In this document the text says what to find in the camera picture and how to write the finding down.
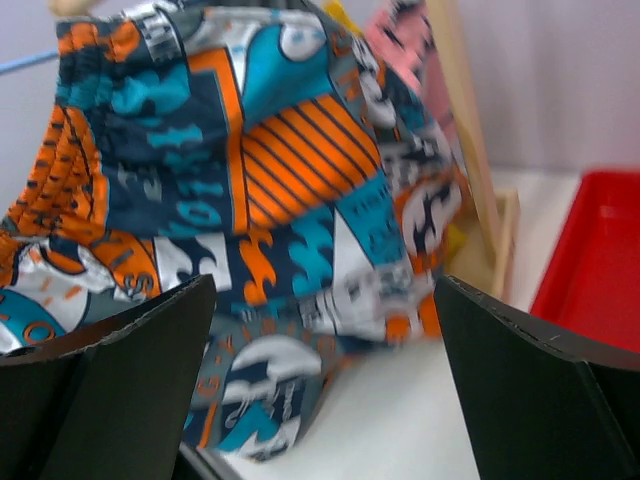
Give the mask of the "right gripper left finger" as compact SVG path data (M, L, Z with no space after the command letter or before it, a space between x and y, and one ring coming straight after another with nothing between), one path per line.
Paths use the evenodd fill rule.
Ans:
M210 276L1 359L5 479L168 479L215 309Z

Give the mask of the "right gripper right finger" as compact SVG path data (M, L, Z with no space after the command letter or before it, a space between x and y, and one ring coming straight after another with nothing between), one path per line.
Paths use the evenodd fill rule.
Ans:
M483 479L636 479L639 356L446 276L441 334Z

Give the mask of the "blue orange graphic shorts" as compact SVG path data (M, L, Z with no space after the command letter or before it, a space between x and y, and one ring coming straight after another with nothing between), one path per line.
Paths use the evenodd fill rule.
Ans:
M185 441L268 461L352 358L438 332L439 124L307 1L54 1L53 111L1 222L1 348L211 275Z

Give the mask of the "light blue wire hanger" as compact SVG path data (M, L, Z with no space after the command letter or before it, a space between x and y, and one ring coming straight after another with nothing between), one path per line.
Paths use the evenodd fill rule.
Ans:
M0 64L0 75L7 75L34 66L56 60L59 54L56 50L43 51L23 56Z

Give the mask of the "pink patterned shorts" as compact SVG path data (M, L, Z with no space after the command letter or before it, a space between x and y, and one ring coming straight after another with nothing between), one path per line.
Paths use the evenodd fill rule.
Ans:
M391 1L365 29L375 53L420 97L449 142L459 148L448 90L432 35L426 3Z

